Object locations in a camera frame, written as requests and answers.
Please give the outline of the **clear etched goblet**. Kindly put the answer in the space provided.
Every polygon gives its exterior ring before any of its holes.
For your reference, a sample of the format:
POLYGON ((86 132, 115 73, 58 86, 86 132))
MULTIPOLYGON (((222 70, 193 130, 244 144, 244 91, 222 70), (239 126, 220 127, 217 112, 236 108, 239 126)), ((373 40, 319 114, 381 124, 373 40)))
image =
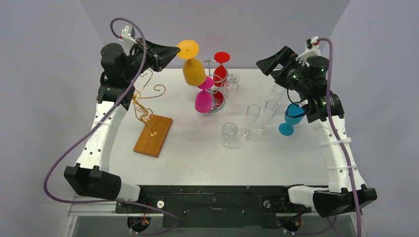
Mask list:
POLYGON ((232 146, 237 138, 238 128, 234 123, 226 123, 222 127, 222 143, 225 146, 232 146))

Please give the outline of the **clear glass back gold rack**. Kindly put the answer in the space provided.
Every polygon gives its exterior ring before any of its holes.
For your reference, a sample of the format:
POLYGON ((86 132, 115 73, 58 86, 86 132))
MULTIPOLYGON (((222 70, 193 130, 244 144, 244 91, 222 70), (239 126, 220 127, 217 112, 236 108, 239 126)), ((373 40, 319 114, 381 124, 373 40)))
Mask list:
POLYGON ((286 93, 286 89, 278 84, 274 84, 271 88, 270 94, 269 94, 269 99, 270 100, 274 100, 277 103, 281 103, 282 98, 284 97, 285 93, 286 93))

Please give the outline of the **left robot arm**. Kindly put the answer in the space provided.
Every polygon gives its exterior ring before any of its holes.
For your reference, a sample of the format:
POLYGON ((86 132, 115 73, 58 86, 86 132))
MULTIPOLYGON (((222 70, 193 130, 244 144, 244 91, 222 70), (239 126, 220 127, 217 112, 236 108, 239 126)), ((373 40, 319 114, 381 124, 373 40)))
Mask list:
POLYGON ((101 51, 100 87, 95 119, 86 137, 84 149, 74 166, 67 166, 64 178, 74 191, 85 197, 127 200, 134 212, 147 207, 147 198, 138 185, 109 173, 110 156, 118 128, 129 110, 134 82, 147 69, 160 72, 180 52, 175 46, 163 46, 148 40, 137 41, 126 55, 118 43, 101 51))

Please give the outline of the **yellow wine glass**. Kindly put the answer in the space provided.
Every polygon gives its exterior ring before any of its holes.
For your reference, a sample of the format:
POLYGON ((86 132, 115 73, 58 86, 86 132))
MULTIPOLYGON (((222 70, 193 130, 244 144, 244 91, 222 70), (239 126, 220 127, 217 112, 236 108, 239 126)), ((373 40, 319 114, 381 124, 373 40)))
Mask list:
POLYGON ((185 60, 182 70, 186 83, 190 86, 200 86, 206 80, 206 73, 202 63, 195 58, 200 50, 199 45, 194 40, 186 39, 177 47, 180 49, 177 57, 185 60))

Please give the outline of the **clear champagne flute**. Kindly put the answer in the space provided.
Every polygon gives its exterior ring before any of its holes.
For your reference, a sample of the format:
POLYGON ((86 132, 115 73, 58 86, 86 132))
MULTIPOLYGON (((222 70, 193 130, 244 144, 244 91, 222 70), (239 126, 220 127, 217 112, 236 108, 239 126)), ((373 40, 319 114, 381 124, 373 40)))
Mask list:
POLYGON ((260 114, 260 107, 257 104, 251 104, 247 107, 247 110, 246 110, 247 126, 244 127, 240 132, 240 136, 243 139, 249 140, 253 137, 253 130, 251 127, 257 121, 259 114, 260 114))

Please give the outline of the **pink wine glass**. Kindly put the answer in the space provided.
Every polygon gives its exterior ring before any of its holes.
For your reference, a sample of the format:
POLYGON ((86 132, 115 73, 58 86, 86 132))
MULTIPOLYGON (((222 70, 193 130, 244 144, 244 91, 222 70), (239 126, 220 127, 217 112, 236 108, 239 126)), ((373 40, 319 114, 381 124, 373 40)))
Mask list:
POLYGON ((201 91, 198 92, 195 98, 195 110, 199 113, 208 113, 212 109, 212 97, 208 92, 213 86, 211 77, 206 77, 205 81, 197 86, 201 91))

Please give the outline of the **blue wine glass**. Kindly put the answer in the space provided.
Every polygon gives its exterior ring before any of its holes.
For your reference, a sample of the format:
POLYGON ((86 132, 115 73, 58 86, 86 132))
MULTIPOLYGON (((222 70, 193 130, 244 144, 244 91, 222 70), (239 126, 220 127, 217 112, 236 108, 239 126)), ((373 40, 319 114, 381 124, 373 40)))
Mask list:
POLYGON ((294 133, 294 126, 299 124, 305 116, 305 111, 294 102, 288 105, 285 113, 285 122, 279 125, 279 132, 284 136, 291 136, 294 133))

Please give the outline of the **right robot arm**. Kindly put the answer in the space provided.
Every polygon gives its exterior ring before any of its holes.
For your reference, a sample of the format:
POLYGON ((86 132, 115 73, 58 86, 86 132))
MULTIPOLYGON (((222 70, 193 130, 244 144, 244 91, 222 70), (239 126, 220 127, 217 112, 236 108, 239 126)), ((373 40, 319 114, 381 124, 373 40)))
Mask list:
POLYGON ((256 65, 276 84, 298 93, 300 107, 318 138, 327 169, 327 188, 292 186, 279 196, 279 206, 291 211, 298 204, 304 205, 322 217, 360 213, 376 200, 377 193, 366 185, 351 153, 342 103, 330 90, 331 61, 316 48, 297 54, 285 46, 256 65))

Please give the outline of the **clear glass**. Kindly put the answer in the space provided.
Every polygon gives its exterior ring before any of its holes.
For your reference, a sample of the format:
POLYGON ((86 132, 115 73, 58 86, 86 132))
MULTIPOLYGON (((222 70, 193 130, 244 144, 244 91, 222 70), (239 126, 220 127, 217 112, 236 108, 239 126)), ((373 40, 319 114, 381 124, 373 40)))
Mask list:
POLYGON ((226 77, 226 89, 229 91, 239 88, 240 77, 237 74, 228 74, 226 77))
POLYGON ((279 104, 275 100, 268 100, 265 103, 262 111, 262 122, 256 126, 256 132, 259 135, 266 135, 269 132, 267 123, 275 116, 276 111, 279 108, 279 104))

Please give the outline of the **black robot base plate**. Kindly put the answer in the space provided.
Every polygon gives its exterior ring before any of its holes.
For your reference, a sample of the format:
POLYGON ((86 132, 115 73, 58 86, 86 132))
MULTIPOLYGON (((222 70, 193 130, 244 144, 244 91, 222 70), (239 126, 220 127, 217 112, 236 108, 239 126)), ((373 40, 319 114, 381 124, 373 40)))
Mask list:
POLYGON ((300 220, 313 213, 312 207, 293 204, 289 186, 159 186, 141 187, 138 202, 145 207, 118 202, 118 214, 151 217, 158 214, 157 203, 164 203, 163 227, 177 223, 182 228, 239 228, 261 226, 274 228, 276 219, 285 222, 300 220), (171 215, 180 218, 178 222, 171 215))

